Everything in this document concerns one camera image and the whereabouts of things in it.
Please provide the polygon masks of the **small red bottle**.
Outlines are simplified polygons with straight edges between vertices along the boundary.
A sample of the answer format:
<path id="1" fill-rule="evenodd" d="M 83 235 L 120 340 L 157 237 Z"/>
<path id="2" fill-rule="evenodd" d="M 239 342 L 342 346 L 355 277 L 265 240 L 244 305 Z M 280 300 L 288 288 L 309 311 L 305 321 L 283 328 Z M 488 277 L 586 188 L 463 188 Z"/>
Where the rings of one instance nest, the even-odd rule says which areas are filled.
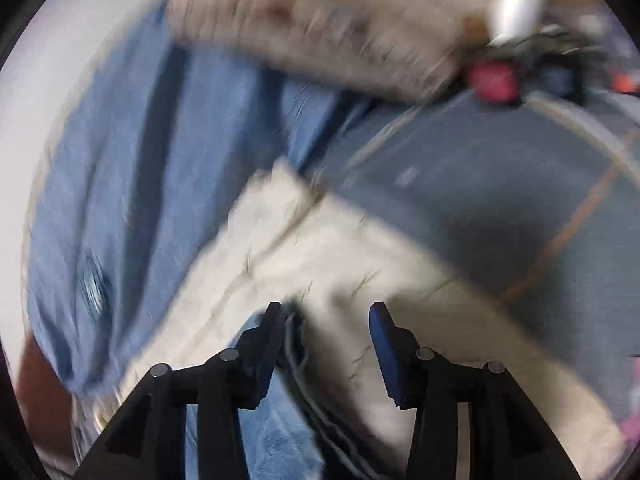
<path id="1" fill-rule="evenodd" d="M 521 102 L 518 74 L 510 62 L 475 62 L 466 71 L 466 83 L 485 104 L 510 106 Z"/>

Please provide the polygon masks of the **blue plaid quilt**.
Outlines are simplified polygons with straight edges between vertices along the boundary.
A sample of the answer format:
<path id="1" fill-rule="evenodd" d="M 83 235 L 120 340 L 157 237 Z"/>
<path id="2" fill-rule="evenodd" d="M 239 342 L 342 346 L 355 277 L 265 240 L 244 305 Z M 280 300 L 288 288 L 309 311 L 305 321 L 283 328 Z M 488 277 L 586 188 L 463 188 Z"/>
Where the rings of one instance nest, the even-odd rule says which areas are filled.
<path id="1" fill-rule="evenodd" d="M 27 312 L 63 387 L 114 388 L 246 181 L 281 158 L 307 169 L 368 104 L 182 44 L 153 6 L 70 113 L 37 200 Z"/>

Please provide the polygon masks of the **striped beige pillow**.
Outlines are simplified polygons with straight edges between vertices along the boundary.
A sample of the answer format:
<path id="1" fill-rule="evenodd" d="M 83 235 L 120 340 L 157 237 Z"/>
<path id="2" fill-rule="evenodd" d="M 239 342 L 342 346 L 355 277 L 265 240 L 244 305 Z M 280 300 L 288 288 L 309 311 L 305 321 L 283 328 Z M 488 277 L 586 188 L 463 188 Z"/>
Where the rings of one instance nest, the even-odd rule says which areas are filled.
<path id="1" fill-rule="evenodd" d="M 212 42 L 278 70 L 411 103 L 459 70 L 457 43 L 489 0 L 168 0 L 175 36 Z"/>

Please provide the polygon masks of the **blue denim jeans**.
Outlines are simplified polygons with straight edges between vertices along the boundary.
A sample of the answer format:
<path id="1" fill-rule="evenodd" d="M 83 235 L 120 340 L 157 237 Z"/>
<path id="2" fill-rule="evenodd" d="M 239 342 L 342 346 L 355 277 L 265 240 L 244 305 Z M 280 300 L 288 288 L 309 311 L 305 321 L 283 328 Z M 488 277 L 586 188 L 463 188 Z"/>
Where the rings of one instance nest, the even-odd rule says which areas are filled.
<path id="1" fill-rule="evenodd" d="M 251 479 L 398 479 L 311 373 L 306 316 L 282 302 L 284 332 L 268 390 L 238 413 Z"/>

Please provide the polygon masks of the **grey patterned pillowcase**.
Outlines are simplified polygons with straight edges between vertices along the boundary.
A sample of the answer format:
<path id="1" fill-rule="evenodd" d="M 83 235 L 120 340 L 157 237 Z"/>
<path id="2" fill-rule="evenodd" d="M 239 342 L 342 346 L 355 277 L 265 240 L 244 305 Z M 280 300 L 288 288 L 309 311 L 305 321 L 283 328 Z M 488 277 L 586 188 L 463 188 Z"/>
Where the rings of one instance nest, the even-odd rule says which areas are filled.
<path id="1" fill-rule="evenodd" d="M 462 93 L 369 110 L 304 173 L 503 301 L 621 420 L 638 402 L 638 162 L 630 96 L 491 108 Z"/>

